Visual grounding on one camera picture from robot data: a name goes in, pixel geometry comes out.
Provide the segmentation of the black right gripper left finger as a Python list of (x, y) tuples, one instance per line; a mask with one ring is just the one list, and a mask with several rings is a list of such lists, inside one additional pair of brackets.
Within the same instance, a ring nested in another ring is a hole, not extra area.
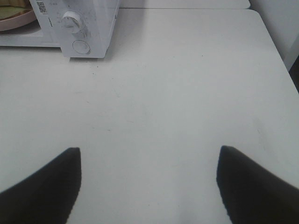
[(0, 194), (2, 224), (65, 224), (82, 182), (78, 147), (63, 151), (48, 164)]

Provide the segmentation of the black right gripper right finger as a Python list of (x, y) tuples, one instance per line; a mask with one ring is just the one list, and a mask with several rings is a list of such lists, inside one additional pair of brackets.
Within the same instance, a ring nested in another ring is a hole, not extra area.
[(297, 224), (299, 190), (234, 147), (222, 146), (216, 181), (234, 224)]

